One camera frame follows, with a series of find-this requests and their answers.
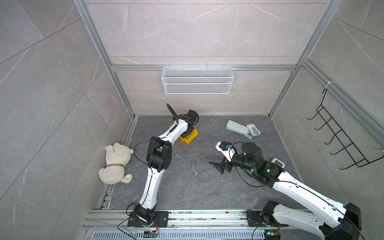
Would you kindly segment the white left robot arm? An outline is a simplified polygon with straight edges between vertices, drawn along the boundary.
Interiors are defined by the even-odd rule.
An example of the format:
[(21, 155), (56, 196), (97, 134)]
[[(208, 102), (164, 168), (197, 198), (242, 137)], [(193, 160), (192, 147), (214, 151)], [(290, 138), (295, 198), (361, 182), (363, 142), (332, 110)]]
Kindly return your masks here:
[(135, 216), (145, 225), (151, 225), (155, 220), (157, 194), (162, 176), (172, 161), (172, 147), (176, 140), (189, 144), (199, 134), (195, 124), (199, 115), (194, 110), (189, 110), (185, 115), (177, 115), (173, 108), (167, 104), (173, 115), (174, 123), (165, 133), (152, 137), (149, 141), (146, 161), (148, 176), (143, 195), (134, 207)]

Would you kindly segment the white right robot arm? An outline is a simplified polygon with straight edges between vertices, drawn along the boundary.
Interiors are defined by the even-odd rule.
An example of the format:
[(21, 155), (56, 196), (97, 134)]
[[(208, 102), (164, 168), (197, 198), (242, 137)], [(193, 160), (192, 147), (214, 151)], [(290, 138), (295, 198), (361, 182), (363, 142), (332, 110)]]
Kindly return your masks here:
[(280, 160), (266, 161), (255, 143), (243, 143), (240, 153), (234, 144), (225, 141), (218, 142), (216, 149), (224, 157), (220, 163), (212, 162), (211, 165), (221, 174), (242, 169), (261, 187), (267, 186), (283, 193), (308, 209), (303, 212), (269, 201), (261, 212), (265, 225), (293, 226), (323, 240), (358, 240), (363, 237), (359, 207), (334, 201), (301, 183), (284, 169), (285, 165)]

